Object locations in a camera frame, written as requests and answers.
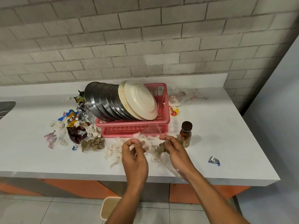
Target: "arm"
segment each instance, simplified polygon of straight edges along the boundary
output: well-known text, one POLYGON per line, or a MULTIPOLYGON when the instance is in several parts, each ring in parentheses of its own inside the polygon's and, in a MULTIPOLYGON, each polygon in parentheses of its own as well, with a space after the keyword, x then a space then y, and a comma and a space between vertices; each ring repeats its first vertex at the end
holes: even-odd
POLYGON ((249 224, 197 171, 178 139, 167 135, 160 136, 160 139, 166 140, 172 165, 192 185, 211 224, 249 224))
POLYGON ((134 221, 140 194, 149 172, 143 148, 138 143, 138 139, 130 139, 123 144, 122 162, 128 186, 106 224, 131 224, 134 221), (135 144, 135 148, 130 151, 132 144, 135 144))

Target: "hand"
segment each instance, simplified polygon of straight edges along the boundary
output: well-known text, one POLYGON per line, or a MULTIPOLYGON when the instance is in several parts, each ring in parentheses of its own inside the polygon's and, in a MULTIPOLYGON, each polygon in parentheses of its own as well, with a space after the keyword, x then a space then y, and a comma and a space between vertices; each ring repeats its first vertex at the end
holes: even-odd
POLYGON ((187 151, 181 144, 181 142, 173 137, 168 135, 160 136, 161 140, 165 140, 165 147, 170 154, 170 161, 174 169, 176 169, 183 179, 188 181, 192 173, 197 172, 194 167, 187 151))
POLYGON ((144 150, 138 139, 130 139, 123 144, 122 163, 128 182, 127 190, 138 190, 141 193, 149 174, 149 165, 144 150))

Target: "gray brick wall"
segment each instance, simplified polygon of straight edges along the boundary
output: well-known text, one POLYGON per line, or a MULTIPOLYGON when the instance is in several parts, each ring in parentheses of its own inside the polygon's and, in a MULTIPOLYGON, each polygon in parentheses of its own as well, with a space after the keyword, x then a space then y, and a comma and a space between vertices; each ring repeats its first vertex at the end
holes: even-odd
POLYGON ((239 110, 299 34, 299 0, 0 0, 0 85, 227 72, 239 110))

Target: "sink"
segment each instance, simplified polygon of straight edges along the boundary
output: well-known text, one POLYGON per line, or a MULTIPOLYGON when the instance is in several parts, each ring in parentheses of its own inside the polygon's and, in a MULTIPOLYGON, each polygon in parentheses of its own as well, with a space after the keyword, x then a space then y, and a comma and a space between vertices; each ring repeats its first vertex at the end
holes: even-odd
POLYGON ((0 119, 2 119, 7 113, 9 113, 16 103, 14 101, 1 101, 0 102, 0 119))

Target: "left hand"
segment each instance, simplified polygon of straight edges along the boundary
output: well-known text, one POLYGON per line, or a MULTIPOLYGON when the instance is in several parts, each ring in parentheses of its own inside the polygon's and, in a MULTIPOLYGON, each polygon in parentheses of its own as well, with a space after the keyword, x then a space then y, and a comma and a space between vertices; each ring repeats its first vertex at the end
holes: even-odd
POLYGON ((122 163, 125 170, 129 190, 138 190, 141 193, 149 174, 149 165, 144 150, 138 139, 129 139, 123 144, 122 163))

